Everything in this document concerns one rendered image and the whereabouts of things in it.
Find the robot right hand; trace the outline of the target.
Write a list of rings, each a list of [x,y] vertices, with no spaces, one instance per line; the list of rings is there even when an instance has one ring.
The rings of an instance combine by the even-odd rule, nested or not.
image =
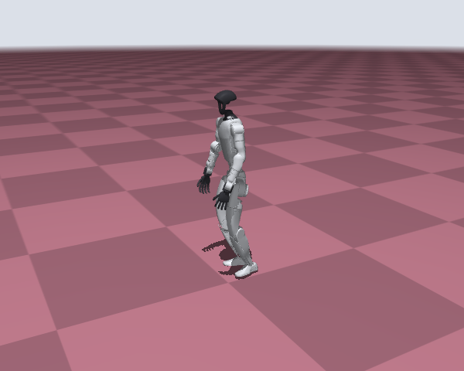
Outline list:
[[[201,187],[202,187],[202,194],[204,194],[203,188],[204,188],[205,193],[207,193],[207,192],[206,192],[206,185],[207,185],[207,191],[208,191],[208,193],[210,193],[210,191],[209,191],[209,184],[210,184],[210,176],[212,175],[212,173],[211,173],[211,174],[207,174],[206,171],[207,171],[207,167],[205,167],[204,172],[203,172],[204,175],[201,177],[201,179],[200,179],[200,180],[198,181],[198,183],[197,183],[197,187],[200,186],[200,187],[199,187],[199,191],[200,191],[200,192],[201,192]],[[205,186],[204,186],[204,185],[205,185]]]

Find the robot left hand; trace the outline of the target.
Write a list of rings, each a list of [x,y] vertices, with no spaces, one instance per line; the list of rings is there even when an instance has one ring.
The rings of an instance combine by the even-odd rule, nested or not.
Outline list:
[[[215,197],[213,198],[213,200],[215,200],[215,199],[218,197],[218,200],[217,200],[217,202],[216,202],[216,204],[215,204],[215,207],[217,206],[217,203],[220,201],[220,203],[219,203],[219,205],[218,205],[217,208],[219,209],[219,208],[220,208],[220,205],[221,205],[221,203],[222,203],[221,210],[223,209],[224,203],[225,203],[224,210],[226,210],[226,208],[227,208],[227,203],[229,202],[229,193],[232,192],[232,189],[233,189],[233,187],[234,187],[234,185],[233,185],[232,188],[231,188],[231,190],[228,191],[228,190],[224,189],[225,185],[226,185],[226,183],[225,183],[224,186],[223,186],[223,191],[220,192],[219,195],[217,195],[217,196],[215,196]]]

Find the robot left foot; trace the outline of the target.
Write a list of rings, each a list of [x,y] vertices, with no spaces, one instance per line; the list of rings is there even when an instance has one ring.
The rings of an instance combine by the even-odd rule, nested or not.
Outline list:
[[[248,264],[245,264],[239,271],[235,273],[235,276],[243,277],[256,270],[258,270],[258,266],[255,262],[253,262],[253,266],[248,266]]]

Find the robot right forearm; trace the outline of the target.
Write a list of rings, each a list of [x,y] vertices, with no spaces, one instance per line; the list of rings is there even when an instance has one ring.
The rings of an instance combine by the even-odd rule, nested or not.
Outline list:
[[[211,174],[213,172],[213,168],[215,166],[215,162],[219,156],[218,152],[215,152],[213,149],[210,148],[210,156],[208,158],[208,161],[206,162],[206,167],[207,167],[207,174]]]

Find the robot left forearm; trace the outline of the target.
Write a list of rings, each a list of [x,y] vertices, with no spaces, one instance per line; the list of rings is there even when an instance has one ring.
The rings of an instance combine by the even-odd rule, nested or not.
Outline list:
[[[241,155],[234,156],[234,163],[231,166],[230,175],[227,177],[227,183],[224,189],[230,191],[233,184],[236,182],[236,177],[238,177],[239,173],[242,170],[243,165],[243,157]]]

